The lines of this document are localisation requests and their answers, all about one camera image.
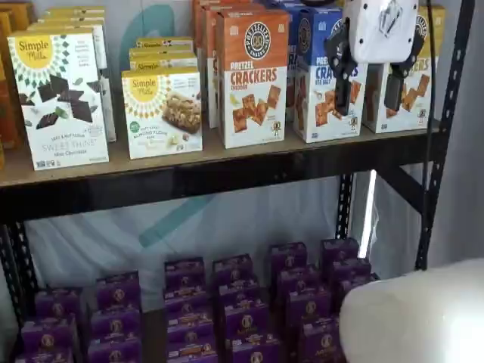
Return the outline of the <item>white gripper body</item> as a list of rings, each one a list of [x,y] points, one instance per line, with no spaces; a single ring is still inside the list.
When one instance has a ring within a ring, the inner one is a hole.
[[[411,53],[419,2],[409,0],[346,1],[351,55],[359,64],[405,61]]]

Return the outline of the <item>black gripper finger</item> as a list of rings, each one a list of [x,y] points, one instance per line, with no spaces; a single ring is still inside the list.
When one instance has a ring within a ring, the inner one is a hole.
[[[349,43],[349,26],[341,26],[324,40],[328,64],[336,79],[335,109],[342,116],[349,112],[352,83],[350,77],[357,67]]]
[[[384,98],[388,110],[399,110],[401,106],[411,110],[418,98],[426,96],[432,74],[429,40],[429,27],[416,25],[409,56],[390,64]]]

